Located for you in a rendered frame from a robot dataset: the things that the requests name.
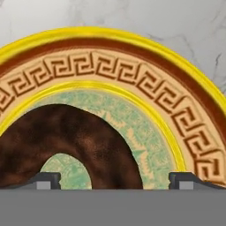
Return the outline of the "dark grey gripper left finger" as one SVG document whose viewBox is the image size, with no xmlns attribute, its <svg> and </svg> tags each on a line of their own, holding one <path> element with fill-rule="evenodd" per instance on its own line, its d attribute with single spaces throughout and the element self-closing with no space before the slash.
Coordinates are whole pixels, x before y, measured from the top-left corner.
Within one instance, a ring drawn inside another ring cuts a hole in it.
<svg viewBox="0 0 226 226">
<path fill-rule="evenodd" d="M 22 185 L 11 185 L 8 189 L 23 190 L 60 190 L 61 174 L 59 172 L 40 172 Z"/>
</svg>

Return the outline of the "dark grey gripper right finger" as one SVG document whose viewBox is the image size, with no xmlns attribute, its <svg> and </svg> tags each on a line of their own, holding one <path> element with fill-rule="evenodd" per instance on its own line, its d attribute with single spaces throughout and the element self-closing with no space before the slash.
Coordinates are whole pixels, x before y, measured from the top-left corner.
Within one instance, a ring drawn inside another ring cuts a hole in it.
<svg viewBox="0 0 226 226">
<path fill-rule="evenodd" d="M 191 172 L 170 172 L 169 173 L 170 190 L 206 190 L 217 189 L 223 190 L 220 185 L 210 182 L 204 182 Z"/>
</svg>

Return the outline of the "dark brown bagel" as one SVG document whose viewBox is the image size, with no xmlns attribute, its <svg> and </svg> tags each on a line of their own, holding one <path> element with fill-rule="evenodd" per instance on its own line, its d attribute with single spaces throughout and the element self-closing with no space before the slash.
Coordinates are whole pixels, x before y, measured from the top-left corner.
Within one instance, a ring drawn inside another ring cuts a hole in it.
<svg viewBox="0 0 226 226">
<path fill-rule="evenodd" d="M 80 161 L 94 189 L 143 187 L 120 133 L 102 118 L 65 104 L 33 109 L 0 135 L 0 187 L 24 184 L 55 154 Z"/>
</svg>

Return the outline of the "yellow rimmed patterned plate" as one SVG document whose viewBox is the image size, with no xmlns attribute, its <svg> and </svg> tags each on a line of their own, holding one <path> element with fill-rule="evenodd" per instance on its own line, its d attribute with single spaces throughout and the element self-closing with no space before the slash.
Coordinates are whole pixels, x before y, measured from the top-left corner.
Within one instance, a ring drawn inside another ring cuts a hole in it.
<svg viewBox="0 0 226 226">
<path fill-rule="evenodd" d="M 170 172 L 226 188 L 226 96 L 154 41 L 69 27 L 0 48 L 0 135 L 50 104 L 82 109 L 117 130 L 138 164 L 141 189 L 168 188 Z M 61 188 L 94 189 L 84 165 L 67 154 L 53 155 L 40 172 L 59 172 Z"/>
</svg>

